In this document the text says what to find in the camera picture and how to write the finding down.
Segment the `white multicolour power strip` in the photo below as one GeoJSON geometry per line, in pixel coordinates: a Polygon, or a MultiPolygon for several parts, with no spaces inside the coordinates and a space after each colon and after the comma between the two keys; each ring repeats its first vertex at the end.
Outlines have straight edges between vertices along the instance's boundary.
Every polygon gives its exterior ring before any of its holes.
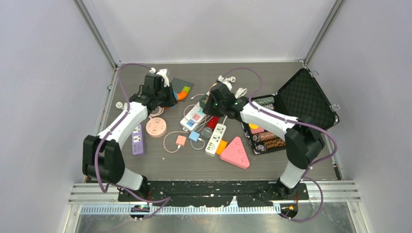
{"type": "Polygon", "coordinates": [[[180,120],[180,125],[187,131],[193,131],[205,119],[206,114],[200,103],[196,103],[188,113],[180,120]]]}

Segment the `purple power strip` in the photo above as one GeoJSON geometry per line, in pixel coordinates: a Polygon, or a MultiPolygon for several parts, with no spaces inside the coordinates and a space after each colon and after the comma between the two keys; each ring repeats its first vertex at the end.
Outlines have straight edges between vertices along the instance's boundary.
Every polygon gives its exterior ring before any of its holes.
{"type": "Polygon", "coordinates": [[[145,153],[144,134],[142,125],[138,124],[131,134],[132,138],[132,154],[135,156],[143,156],[145,153]]]}

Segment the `dark green cube adapter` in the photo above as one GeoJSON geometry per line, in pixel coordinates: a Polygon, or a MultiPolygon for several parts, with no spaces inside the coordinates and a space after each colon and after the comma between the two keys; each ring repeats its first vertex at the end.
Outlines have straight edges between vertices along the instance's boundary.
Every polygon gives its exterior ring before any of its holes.
{"type": "Polygon", "coordinates": [[[208,99],[209,99],[209,95],[204,94],[204,95],[201,97],[201,99],[199,100],[199,106],[200,106],[202,109],[204,109],[205,106],[207,105],[208,99]]]}

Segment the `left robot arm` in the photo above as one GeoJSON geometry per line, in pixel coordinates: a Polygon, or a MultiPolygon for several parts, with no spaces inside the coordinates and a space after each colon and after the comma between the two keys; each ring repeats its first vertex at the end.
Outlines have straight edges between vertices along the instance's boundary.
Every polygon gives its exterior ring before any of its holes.
{"type": "Polygon", "coordinates": [[[147,178],[127,169],[121,149],[133,130],[158,107],[173,107],[177,99],[169,82],[168,70],[148,73],[140,92],[132,95],[126,109],[97,136],[83,141],[82,172],[88,177],[130,189],[138,201],[149,195],[147,178]]]}

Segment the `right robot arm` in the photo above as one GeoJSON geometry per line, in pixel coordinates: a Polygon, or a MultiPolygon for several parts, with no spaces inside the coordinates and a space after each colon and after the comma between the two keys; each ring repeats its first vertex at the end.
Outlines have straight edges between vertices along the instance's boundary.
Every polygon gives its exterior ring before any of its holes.
{"type": "Polygon", "coordinates": [[[236,98],[223,83],[210,88],[204,112],[214,117],[257,125],[286,143],[288,163],[275,184],[278,195],[283,199],[290,199],[296,194],[297,185],[325,146],[321,128],[311,125],[309,116],[287,116],[264,108],[245,96],[236,98]]]}

